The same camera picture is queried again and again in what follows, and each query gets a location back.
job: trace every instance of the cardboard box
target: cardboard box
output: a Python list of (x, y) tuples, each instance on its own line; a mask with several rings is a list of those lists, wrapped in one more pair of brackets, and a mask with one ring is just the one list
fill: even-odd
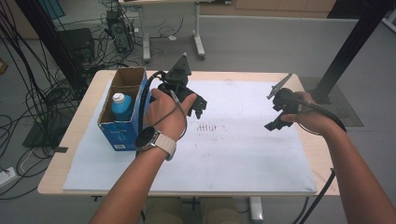
[[(138, 134), (139, 105), (142, 91), (148, 81), (146, 69), (143, 67), (119, 68), (108, 90), (105, 104), (99, 115), (98, 126), (116, 151), (135, 150), (134, 141)], [(115, 121), (111, 110), (112, 96), (122, 92), (132, 97), (134, 113), (130, 121)], [(145, 109), (149, 107), (148, 92)]]
[(8, 68), (8, 64), (0, 58), (0, 75), (3, 75)]

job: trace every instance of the gray floor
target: gray floor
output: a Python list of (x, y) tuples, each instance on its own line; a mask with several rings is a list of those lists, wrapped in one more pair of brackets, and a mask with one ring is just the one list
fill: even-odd
[[(193, 22), (186, 19), (176, 41), (151, 41), (155, 48), (151, 51), (161, 54), (148, 64), (148, 69), (169, 69), (181, 53), (187, 52), (193, 71), (293, 72), (301, 77), (321, 77), (355, 24), (356, 21), (202, 17), (201, 37), (206, 52), (202, 61), (196, 56), (191, 38)], [(39, 49), (36, 41), (29, 43)], [(0, 76), (0, 114), (17, 118), (25, 110), (22, 102), (26, 90), (4, 46), (0, 49), (1, 57), (10, 63), (7, 73)], [(364, 125), (348, 128), (348, 132), (393, 204), (396, 204), (395, 53), (396, 34), (380, 24), (337, 83)], [(26, 151), (21, 142), (32, 124), (31, 119), (20, 123), (7, 154), (0, 160), (2, 166), (14, 166)], [(0, 198), (25, 192), (36, 186), (39, 179), (40, 176), (26, 180)], [(262, 201), (264, 223), (291, 223), (301, 211), (304, 198), (263, 197)], [(90, 196), (47, 196), (34, 191), (15, 200), (0, 201), (0, 222), (86, 223), (99, 202), (101, 199), (94, 202)], [(241, 212), (246, 211), (246, 200), (238, 199), (237, 206)], [(186, 223), (200, 222), (199, 209), (192, 211), (187, 204), (184, 209)], [(250, 223), (248, 213), (243, 216)], [(347, 223), (340, 199), (325, 197), (306, 223)]]

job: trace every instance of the white watch strap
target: white watch strap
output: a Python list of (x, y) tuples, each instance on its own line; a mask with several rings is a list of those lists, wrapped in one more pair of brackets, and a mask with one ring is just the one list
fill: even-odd
[(162, 148), (169, 154), (169, 156), (166, 158), (167, 161), (172, 160), (176, 150), (176, 142), (172, 138), (160, 133), (157, 140), (155, 141), (155, 146)]

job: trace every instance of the black metal pole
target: black metal pole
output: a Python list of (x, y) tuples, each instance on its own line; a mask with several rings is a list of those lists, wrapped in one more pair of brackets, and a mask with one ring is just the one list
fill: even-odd
[(43, 41), (52, 58), (58, 64), (67, 81), (82, 99), (88, 84), (72, 60), (69, 52), (60, 40), (57, 30), (44, 8), (38, 0), (15, 0), (26, 19), (30, 22), (35, 32)]
[(327, 101), (327, 97), (338, 79), (361, 50), (364, 43), (390, 10), (393, 0), (374, 0), (359, 19), (343, 47), (338, 51), (332, 64), (311, 92), (318, 103)]

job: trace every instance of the cable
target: cable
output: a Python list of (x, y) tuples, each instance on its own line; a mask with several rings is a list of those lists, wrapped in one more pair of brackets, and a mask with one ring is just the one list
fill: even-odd
[(1, 167), (1, 166), (0, 166), (0, 169), (1, 169), (2, 171), (6, 172), (6, 174), (8, 174), (8, 173), (9, 173), (9, 170), (6, 170), (6, 169), (4, 169), (4, 168), (3, 168), (3, 167)]
[(337, 116), (335, 116), (332, 112), (326, 110), (325, 108), (319, 105), (311, 104), (305, 100), (298, 99), (293, 95), (282, 96), (281, 102), (283, 105), (303, 105), (310, 109), (313, 109), (321, 113), (322, 115), (328, 117), (329, 119), (332, 119), (344, 132), (347, 132), (347, 128), (345, 127), (344, 123)]
[(303, 216), (306, 206), (308, 205), (308, 201), (309, 201), (309, 197), (305, 198), (305, 202), (304, 202), (304, 207), (303, 210), (301, 210), (301, 213), (299, 216), (297, 216), (297, 218), (292, 222), (292, 224), (297, 224), (297, 222), (300, 220), (300, 218)]
[(166, 75), (164, 71), (158, 71), (154, 73), (147, 81), (145, 88), (142, 90), (142, 98), (140, 99), (140, 106), (139, 106), (139, 116), (138, 116), (138, 132), (143, 131), (143, 117), (145, 114), (145, 104), (147, 101), (147, 97), (149, 94), (149, 86), (151, 85), (151, 82), (154, 78), (158, 77), (158, 75)]
[(32, 155), (32, 153), (33, 153), (34, 151), (35, 151), (35, 149), (33, 148), (32, 151), (30, 151), (30, 153), (29, 153), (29, 155), (27, 156), (27, 158), (22, 162), (22, 164), (21, 164), (21, 170), (23, 171), (23, 173), (26, 173), (26, 172), (23, 170), (23, 165), (27, 162), (27, 160), (29, 160), (30, 156)]
[(314, 211), (315, 207), (318, 205), (320, 200), (323, 198), (324, 194), (326, 193), (327, 189), (330, 187), (332, 184), (332, 181), (335, 178), (335, 171), (332, 169), (332, 173), (330, 174), (329, 179), (327, 180), (326, 184), (324, 185), (323, 189), (320, 191), (320, 194), (317, 196), (317, 198), (314, 200), (314, 202), (311, 204), (309, 207), (308, 211), (306, 211), (303, 219), (299, 222), (300, 224), (303, 224), (306, 222), (308, 219), (309, 215), (311, 215), (312, 211)]
[[(6, 194), (7, 192), (9, 192), (11, 189), (13, 189), (13, 188), (22, 180), (23, 177), (26, 177), (25, 175), (26, 175), (27, 173), (29, 173), (30, 170), (32, 170), (35, 166), (37, 166), (37, 165), (38, 165), (40, 162), (42, 162), (43, 160), (45, 160), (45, 159), (42, 159), (42, 160), (38, 161), (38, 162), (35, 163), (32, 167), (30, 167), (30, 168), (26, 171), (26, 173), (23, 174), (23, 175), (21, 176), (21, 178), (19, 178), (11, 187), (9, 187), (7, 190), (1, 192), (1, 193), (0, 193), (0, 196), (3, 196), (3, 195)], [(9, 197), (9, 198), (0, 198), (0, 200), (11, 200), (11, 199), (20, 198), (21, 196), (24, 196), (24, 195), (26, 195), (26, 194), (32, 192), (32, 191), (35, 190), (35, 189), (37, 189), (37, 187), (35, 187), (35, 188), (31, 189), (31, 190), (28, 190), (27, 192), (24, 192), (23, 194), (20, 194), (20, 195), (18, 195), (18, 196), (13, 196), (13, 197)]]
[(146, 214), (143, 210), (140, 211), (140, 216), (142, 217), (143, 223), (146, 221)]
[(180, 109), (181, 113), (183, 114), (183, 118), (184, 118), (184, 127), (185, 127), (185, 128), (184, 128), (184, 131), (183, 131), (183, 133), (181, 134), (181, 136), (178, 138), (178, 139), (181, 139), (181, 138), (184, 136), (184, 134), (186, 134), (186, 132), (187, 132), (188, 122), (187, 122), (186, 113), (184, 113), (183, 108), (181, 108), (180, 102), (177, 102), (177, 106), (178, 106), (178, 108)]
[[(46, 167), (46, 168), (44, 168), (43, 170), (38, 171), (37, 173), (32, 174), (32, 175), (28, 175), (28, 174), (27, 174), (27, 172), (28, 172), (30, 169), (29, 169), (28, 171), (26, 171), (26, 172), (23, 172), (23, 173), (20, 172), (20, 168), (21, 168), (20, 162), (21, 162), (22, 158), (24, 157), (24, 155), (26, 155), (26, 154), (27, 154), (29, 151), (31, 151), (31, 150), (25, 151), (25, 152), (20, 156), (20, 158), (18, 159), (16, 172), (17, 172), (17, 174), (20, 175), (21, 177), (33, 177), (33, 176), (36, 176), (36, 175), (39, 175), (39, 174), (43, 173), (43, 172), (47, 169), (47, 167)], [(44, 158), (41, 158), (40, 161), (43, 161), (43, 160), (49, 159), (49, 158), (51, 158), (51, 156), (46, 156), (46, 157), (44, 157)]]
[(161, 121), (163, 121), (164, 119), (168, 118), (169, 115), (173, 114), (177, 109), (178, 109), (178, 105), (175, 105), (175, 107), (171, 111), (169, 111), (169, 113), (167, 113), (162, 118), (157, 120), (157, 122), (153, 123), (151, 126), (155, 126), (155, 125), (159, 124)]

